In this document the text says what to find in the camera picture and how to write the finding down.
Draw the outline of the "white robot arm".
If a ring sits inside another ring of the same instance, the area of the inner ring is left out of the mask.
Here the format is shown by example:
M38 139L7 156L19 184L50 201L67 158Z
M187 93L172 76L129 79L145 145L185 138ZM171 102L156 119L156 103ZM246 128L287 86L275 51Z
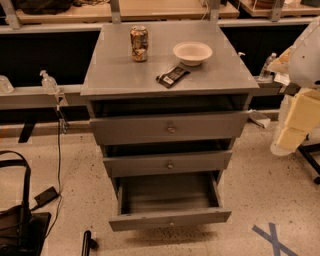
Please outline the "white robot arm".
M290 83L300 87L281 102L278 126L270 146L274 155L294 153L307 135L320 124L320 17L275 62L272 71L284 71Z

